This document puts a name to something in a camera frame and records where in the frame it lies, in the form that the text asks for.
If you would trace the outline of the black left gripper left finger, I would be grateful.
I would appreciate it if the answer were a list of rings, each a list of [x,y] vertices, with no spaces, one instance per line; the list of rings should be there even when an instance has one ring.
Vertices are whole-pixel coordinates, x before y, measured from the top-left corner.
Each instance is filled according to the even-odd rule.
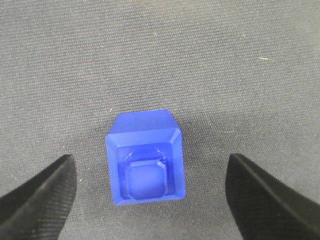
[[[76,192],[75,158],[66,154],[0,198],[0,238],[57,240]]]

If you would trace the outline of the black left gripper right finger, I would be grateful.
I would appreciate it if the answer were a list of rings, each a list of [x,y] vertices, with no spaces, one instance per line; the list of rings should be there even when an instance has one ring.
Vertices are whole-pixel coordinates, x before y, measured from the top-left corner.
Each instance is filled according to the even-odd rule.
[[[318,240],[320,205],[246,156],[229,156],[225,195],[245,240]]]

